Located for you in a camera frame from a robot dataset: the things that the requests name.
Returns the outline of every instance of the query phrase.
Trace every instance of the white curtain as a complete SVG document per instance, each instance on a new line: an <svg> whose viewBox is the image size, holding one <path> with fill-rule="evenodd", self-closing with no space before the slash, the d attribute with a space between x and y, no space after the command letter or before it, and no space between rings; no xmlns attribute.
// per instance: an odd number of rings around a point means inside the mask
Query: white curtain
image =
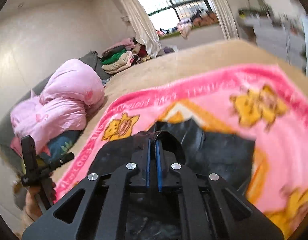
<svg viewBox="0 0 308 240"><path fill-rule="evenodd" d="M156 30L138 0L120 0L136 33L136 40L146 46L147 54L156 57L161 50Z"/></svg>
<svg viewBox="0 0 308 240"><path fill-rule="evenodd" d="M238 32L227 0L212 0L225 39L238 38Z"/></svg>

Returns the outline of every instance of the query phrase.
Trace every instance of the silver screw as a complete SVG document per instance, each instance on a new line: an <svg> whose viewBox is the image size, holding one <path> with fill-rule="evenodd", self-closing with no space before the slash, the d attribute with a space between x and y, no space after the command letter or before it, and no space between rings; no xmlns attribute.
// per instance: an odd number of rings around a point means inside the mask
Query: silver screw
<svg viewBox="0 0 308 240"><path fill-rule="evenodd" d="M98 175L96 173L91 173L87 176L89 180L96 180L98 178Z"/></svg>
<svg viewBox="0 0 308 240"><path fill-rule="evenodd" d="M129 170L134 170L136 168L136 164L135 163L128 163L128 164L126 164L126 168L128 168Z"/></svg>
<svg viewBox="0 0 308 240"><path fill-rule="evenodd" d="M220 178L220 176L218 176L216 173L211 173L209 177L210 180L218 180Z"/></svg>
<svg viewBox="0 0 308 240"><path fill-rule="evenodd" d="M182 165L180 165L179 163L173 163L171 167L173 170L179 170L180 168L182 168Z"/></svg>

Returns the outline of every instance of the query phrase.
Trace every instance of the pink comforter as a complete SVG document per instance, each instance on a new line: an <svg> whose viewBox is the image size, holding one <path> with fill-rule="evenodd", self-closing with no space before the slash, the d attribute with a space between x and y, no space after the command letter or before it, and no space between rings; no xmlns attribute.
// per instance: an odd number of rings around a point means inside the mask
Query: pink comforter
<svg viewBox="0 0 308 240"><path fill-rule="evenodd" d="M66 61L51 76L40 96L19 103L11 111L11 123L18 138L31 135L36 152L66 130L83 130L86 115L104 101L104 88L96 72L78 59ZM20 144L14 150L22 152Z"/></svg>

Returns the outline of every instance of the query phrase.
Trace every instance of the beige mattress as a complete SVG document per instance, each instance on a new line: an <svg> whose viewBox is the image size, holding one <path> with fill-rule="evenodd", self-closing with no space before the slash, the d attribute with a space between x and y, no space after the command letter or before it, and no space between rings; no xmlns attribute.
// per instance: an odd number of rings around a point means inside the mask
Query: beige mattress
<svg viewBox="0 0 308 240"><path fill-rule="evenodd" d="M116 74L105 88L104 105L88 122L71 151L75 155L80 152L104 111L120 96L221 67L245 63L279 65L308 97L308 78L302 71L265 50L240 40L206 44L164 55ZM69 165L67 163L55 171L52 179L55 182L60 179Z"/></svg>

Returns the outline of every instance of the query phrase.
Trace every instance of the cartoon print blanket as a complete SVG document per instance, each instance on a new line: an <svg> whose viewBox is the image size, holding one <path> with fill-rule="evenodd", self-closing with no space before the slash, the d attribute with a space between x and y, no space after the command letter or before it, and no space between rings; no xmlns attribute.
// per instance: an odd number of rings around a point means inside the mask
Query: cartoon print blanket
<svg viewBox="0 0 308 240"><path fill-rule="evenodd" d="M288 238L308 211L308 100L278 66L223 68L118 98L58 182L57 198L86 176L106 142L189 118L205 131L256 140L246 197Z"/></svg>

